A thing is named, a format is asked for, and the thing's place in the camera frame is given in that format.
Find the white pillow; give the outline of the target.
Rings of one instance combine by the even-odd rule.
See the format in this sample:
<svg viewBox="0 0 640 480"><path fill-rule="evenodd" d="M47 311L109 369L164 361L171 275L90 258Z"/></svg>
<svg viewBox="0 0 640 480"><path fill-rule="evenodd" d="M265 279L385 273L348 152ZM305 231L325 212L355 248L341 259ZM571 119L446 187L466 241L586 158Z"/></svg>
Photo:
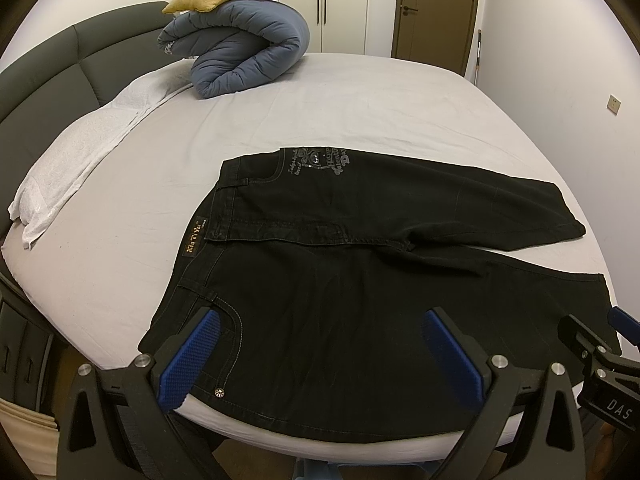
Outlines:
<svg viewBox="0 0 640 480"><path fill-rule="evenodd" d="M147 73L111 102L75 120L28 170L8 208L23 226L22 245L32 248L96 166L140 122L178 93L189 89L190 58Z"/></svg>

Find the white bed mattress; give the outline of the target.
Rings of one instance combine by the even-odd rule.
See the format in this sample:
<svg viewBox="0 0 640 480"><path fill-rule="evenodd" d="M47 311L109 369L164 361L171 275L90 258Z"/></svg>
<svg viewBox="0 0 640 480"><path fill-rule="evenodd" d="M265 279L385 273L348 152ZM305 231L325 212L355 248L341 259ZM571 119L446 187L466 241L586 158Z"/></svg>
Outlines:
<svg viewBox="0 0 640 480"><path fill-rule="evenodd" d="M220 337L183 416L376 463L473 417L472 382L427 347L429 310L573 384L564 316L620 345L577 200L469 81L307 54L271 84L202 99L190 70L148 73L58 127L10 186L9 270L96 365L153 353L212 310Z"/></svg>

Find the dark grey padded headboard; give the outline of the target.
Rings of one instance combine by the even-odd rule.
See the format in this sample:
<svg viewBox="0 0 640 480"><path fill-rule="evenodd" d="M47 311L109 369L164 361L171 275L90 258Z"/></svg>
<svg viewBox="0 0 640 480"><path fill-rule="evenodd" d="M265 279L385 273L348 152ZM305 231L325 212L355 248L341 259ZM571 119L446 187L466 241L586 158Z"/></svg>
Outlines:
<svg viewBox="0 0 640 480"><path fill-rule="evenodd" d="M1 234L27 171L72 122L131 81L175 63L157 47L163 1L124 6L68 26L1 72Z"/></svg>

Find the beige wall switch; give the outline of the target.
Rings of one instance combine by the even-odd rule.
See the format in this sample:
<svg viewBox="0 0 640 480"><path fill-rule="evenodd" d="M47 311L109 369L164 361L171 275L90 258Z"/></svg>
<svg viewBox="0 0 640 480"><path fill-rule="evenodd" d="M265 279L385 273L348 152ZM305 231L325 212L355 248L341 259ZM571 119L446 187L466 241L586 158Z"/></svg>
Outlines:
<svg viewBox="0 0 640 480"><path fill-rule="evenodd" d="M606 108L613 114L617 115L620 112L620 106L622 102L613 96L612 94L608 97L608 102L606 103Z"/></svg>

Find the folded blue-grey duvet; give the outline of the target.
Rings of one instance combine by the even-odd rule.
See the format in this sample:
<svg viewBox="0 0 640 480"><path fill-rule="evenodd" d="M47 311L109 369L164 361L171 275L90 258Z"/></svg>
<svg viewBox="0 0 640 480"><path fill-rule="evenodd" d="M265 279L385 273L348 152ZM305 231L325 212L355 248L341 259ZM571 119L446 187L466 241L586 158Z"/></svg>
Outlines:
<svg viewBox="0 0 640 480"><path fill-rule="evenodd" d="M157 38L160 50L193 58L191 82L203 99L269 84L310 43L306 20L277 1L230 0L210 12L177 15Z"/></svg>

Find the black denim pants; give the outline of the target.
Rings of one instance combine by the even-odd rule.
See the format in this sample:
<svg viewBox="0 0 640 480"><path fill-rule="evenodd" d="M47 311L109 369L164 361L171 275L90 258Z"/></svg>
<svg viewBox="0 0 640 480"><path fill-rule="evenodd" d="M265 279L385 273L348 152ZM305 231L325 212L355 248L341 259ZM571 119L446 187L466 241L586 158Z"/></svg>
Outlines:
<svg viewBox="0 0 640 480"><path fill-rule="evenodd" d="M600 274L515 258L584 236L553 184L344 148L224 162L195 211L151 327L153 353L201 308L221 331L192 394L291 437L370 443L469 425L421 333L440 307L511 363L582 367L574 315L612 349Z"/></svg>

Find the dark bedside cabinet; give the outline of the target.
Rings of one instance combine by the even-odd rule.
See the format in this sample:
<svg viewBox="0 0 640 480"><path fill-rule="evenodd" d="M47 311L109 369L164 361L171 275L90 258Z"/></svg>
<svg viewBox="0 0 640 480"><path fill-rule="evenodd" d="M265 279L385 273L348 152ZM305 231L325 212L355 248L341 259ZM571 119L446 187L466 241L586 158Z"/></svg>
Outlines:
<svg viewBox="0 0 640 480"><path fill-rule="evenodd" d="M53 386L63 341L16 289L1 283L1 397L52 414Z"/></svg>

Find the brown door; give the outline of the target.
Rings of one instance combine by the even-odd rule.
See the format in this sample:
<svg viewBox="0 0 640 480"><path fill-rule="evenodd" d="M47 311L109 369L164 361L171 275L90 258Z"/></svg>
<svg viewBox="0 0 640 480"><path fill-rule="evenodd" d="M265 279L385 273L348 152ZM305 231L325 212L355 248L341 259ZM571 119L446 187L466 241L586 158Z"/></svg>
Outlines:
<svg viewBox="0 0 640 480"><path fill-rule="evenodd" d="M466 71L478 0L397 0L392 57Z"/></svg>

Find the white wardrobe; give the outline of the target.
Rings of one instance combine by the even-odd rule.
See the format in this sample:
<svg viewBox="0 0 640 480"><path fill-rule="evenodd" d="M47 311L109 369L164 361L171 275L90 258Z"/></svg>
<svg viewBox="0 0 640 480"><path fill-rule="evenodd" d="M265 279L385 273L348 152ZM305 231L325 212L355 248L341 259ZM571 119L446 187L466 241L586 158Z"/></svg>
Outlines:
<svg viewBox="0 0 640 480"><path fill-rule="evenodd" d="M390 56L397 0L285 0L305 18L308 50Z"/></svg>

